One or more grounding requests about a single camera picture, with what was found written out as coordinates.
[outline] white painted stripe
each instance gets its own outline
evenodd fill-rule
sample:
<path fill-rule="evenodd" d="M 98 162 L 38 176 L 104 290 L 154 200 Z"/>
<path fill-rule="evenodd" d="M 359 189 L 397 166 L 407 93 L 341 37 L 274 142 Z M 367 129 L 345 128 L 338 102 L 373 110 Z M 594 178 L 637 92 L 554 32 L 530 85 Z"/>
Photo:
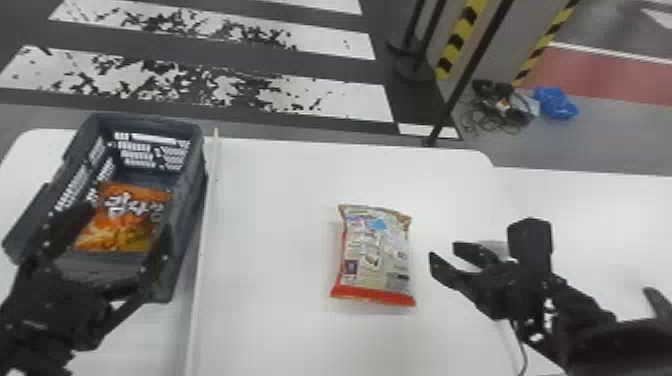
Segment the white painted stripe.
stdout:
<path fill-rule="evenodd" d="M 0 87 L 392 123 L 385 88 L 94 52 L 22 47 Z"/>
<path fill-rule="evenodd" d="M 64 0 L 49 18 L 112 29 L 375 60 L 368 34 L 126 0 Z"/>
<path fill-rule="evenodd" d="M 602 48 L 580 46 L 580 45 L 576 45 L 576 44 L 551 42 L 549 44 L 549 47 L 562 48 L 562 49 L 565 49 L 565 50 L 572 50 L 572 51 L 579 51 L 579 52 L 587 52 L 587 53 L 597 54 L 597 55 L 620 57 L 620 58 L 623 58 L 623 59 L 643 61 L 643 62 L 646 62 L 646 63 L 672 65 L 672 59 L 664 59 L 664 58 L 660 58 L 660 57 L 637 55 L 637 54 L 631 54 L 631 53 L 628 53 L 628 52 L 605 50 L 605 49 L 602 49 Z"/>
<path fill-rule="evenodd" d="M 358 0 L 261 0 L 269 3 L 295 5 L 306 8 L 329 10 L 332 12 L 362 14 Z"/>
<path fill-rule="evenodd" d="M 432 133 L 434 129 L 433 125 L 420 125 L 420 124 L 404 124 L 399 123 L 399 132 L 405 136 L 421 136 L 427 137 Z M 457 129 L 452 127 L 444 127 L 439 133 L 439 138 L 447 138 L 451 140 L 459 140 L 460 134 L 457 133 Z"/>
<path fill-rule="evenodd" d="M 662 4 L 672 6 L 672 0 L 644 0 L 648 3 Z"/>
<path fill-rule="evenodd" d="M 644 14 L 646 14 L 647 16 L 651 17 L 662 27 L 668 30 L 672 29 L 672 14 L 652 9 L 642 9 L 642 12 L 644 12 Z"/>

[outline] white table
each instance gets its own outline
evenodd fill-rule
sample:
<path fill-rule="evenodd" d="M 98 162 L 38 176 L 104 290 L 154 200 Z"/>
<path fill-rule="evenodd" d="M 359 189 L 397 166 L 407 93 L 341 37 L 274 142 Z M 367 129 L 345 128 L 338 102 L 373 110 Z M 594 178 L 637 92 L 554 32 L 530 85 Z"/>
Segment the white table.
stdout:
<path fill-rule="evenodd" d="M 510 329 L 428 270 L 430 250 L 448 256 L 454 240 L 504 239 L 506 226 L 520 218 L 482 154 L 250 140 L 218 145 L 188 375 L 517 372 Z M 416 309 L 329 297 L 340 203 L 413 216 Z M 537 369 L 558 371 L 532 357 Z"/>
<path fill-rule="evenodd" d="M 2 189 L 0 235 L 50 179 L 71 136 L 39 130 L 17 140 L 0 181 L 22 189 Z M 526 215 L 553 223 L 556 272 L 621 318 L 651 314 L 643 286 L 672 296 L 669 178 L 495 169 L 470 151 L 214 145 L 216 194 L 208 198 L 194 320 L 188 261 L 175 300 L 143 307 L 98 351 L 79 354 L 76 375 L 181 375 L 185 360 L 186 373 L 198 376 L 514 375 L 520 355 L 510 330 L 433 281 L 427 252 L 450 257 L 455 240 L 505 240 L 506 226 Z M 413 216 L 416 309 L 328 297 L 338 266 L 336 205 L 344 202 Z M 0 257 L 2 297 L 14 270 Z M 528 352 L 529 375 L 558 371 Z"/>

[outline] metal stand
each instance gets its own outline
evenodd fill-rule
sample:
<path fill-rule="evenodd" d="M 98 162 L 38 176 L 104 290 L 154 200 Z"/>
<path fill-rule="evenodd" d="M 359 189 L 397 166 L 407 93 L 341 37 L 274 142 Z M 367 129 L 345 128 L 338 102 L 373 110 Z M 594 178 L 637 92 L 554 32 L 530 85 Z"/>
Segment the metal stand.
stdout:
<path fill-rule="evenodd" d="M 469 59 L 469 63 L 464 69 L 464 73 L 462 73 L 462 76 L 457 82 L 453 93 L 450 95 L 450 98 L 443 107 L 438 123 L 434 126 L 434 129 L 432 130 L 432 133 L 429 135 L 429 137 L 422 141 L 423 146 L 433 147 L 436 145 L 436 140 L 439 138 L 439 133 L 441 133 L 445 123 L 449 123 L 451 126 L 455 127 L 455 121 L 453 120 L 452 116 L 453 110 L 455 109 L 455 106 L 457 106 L 457 103 L 459 102 L 460 97 L 462 97 L 462 94 L 467 88 L 467 85 L 469 85 L 469 81 L 471 81 L 471 78 L 474 75 L 474 71 L 476 71 L 476 68 L 481 62 L 481 59 L 483 59 L 483 55 L 485 55 L 485 51 L 490 46 L 490 43 L 495 37 L 497 30 L 499 30 L 499 27 L 502 25 L 504 18 L 506 18 L 506 15 L 509 13 L 511 6 L 513 5 L 513 1 L 514 0 L 502 0 L 502 2 L 499 4 L 492 21 L 490 21 L 490 25 L 488 25 L 488 28 L 485 30 L 485 34 L 483 34 L 483 38 L 481 38 L 481 40 L 478 42 L 476 51 L 474 51 L 471 59 Z"/>
<path fill-rule="evenodd" d="M 429 20 L 429 25 L 427 25 L 427 30 L 425 30 L 425 35 L 414 56 L 397 60 L 395 66 L 396 71 L 405 80 L 414 83 L 427 83 L 434 80 L 434 69 L 427 65 L 425 59 L 429 43 L 432 41 L 432 36 L 434 36 L 436 27 L 439 24 L 439 19 L 441 18 L 441 13 L 443 13 L 447 1 L 448 0 L 438 0 L 436 2 L 434 10 L 432 11 L 432 17 Z"/>
<path fill-rule="evenodd" d="M 413 43 L 415 41 L 413 37 L 415 36 L 415 29 L 418 26 L 420 14 L 425 7 L 425 3 L 427 3 L 427 0 L 417 0 L 415 2 L 413 14 L 411 15 L 411 19 L 409 20 L 403 35 L 401 30 L 395 30 L 388 36 L 387 48 L 395 55 L 412 56 L 415 54 L 417 46 L 415 46 L 416 43 Z"/>

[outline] red floor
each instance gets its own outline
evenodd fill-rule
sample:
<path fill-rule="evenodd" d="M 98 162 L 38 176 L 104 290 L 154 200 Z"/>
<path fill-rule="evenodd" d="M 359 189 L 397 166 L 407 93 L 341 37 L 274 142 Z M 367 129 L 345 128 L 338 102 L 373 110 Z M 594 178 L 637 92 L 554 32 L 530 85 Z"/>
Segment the red floor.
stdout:
<path fill-rule="evenodd" d="M 571 95 L 672 106 L 672 65 L 549 47 L 523 83 Z"/>

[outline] orange snack bag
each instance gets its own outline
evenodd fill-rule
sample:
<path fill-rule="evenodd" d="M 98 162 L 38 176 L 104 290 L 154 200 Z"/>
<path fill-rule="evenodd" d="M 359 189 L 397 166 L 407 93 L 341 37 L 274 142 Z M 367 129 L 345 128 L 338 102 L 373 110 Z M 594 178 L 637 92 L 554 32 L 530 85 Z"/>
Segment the orange snack bag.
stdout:
<path fill-rule="evenodd" d="M 339 205 L 345 225 L 335 298 L 415 306 L 409 290 L 411 217 L 383 208 Z"/>
<path fill-rule="evenodd" d="M 130 184 L 100 183 L 96 214 L 74 247 L 89 252 L 148 252 L 152 231 L 172 194 Z"/>

